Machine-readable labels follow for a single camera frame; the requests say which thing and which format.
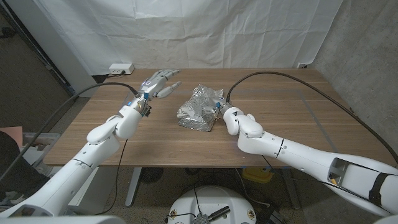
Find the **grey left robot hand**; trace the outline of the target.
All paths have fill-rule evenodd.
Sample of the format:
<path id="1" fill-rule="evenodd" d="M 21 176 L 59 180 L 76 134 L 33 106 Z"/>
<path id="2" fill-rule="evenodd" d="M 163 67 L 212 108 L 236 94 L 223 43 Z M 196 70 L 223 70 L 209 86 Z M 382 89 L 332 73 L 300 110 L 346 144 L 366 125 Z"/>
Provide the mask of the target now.
<path id="1" fill-rule="evenodd" d="M 130 106 L 135 107 L 138 111 L 142 111 L 147 106 L 147 103 L 154 98 L 169 96 L 182 82 L 174 83 L 168 87 L 165 87 L 165 84 L 178 73 L 180 73 L 180 70 L 176 69 L 163 69 L 155 72 L 151 77 L 142 82 L 137 93 L 134 94 L 134 99 L 131 101 Z"/>

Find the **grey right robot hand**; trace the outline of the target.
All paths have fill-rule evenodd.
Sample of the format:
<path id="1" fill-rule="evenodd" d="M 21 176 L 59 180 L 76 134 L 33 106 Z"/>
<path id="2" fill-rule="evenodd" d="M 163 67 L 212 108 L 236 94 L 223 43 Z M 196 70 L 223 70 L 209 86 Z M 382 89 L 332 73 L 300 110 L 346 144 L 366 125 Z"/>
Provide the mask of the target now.
<path id="1" fill-rule="evenodd" d="M 214 109 L 222 116 L 226 113 L 228 109 L 232 107 L 232 104 L 228 103 L 226 101 L 226 98 L 222 96 L 210 98 L 210 105 L 214 107 Z"/>

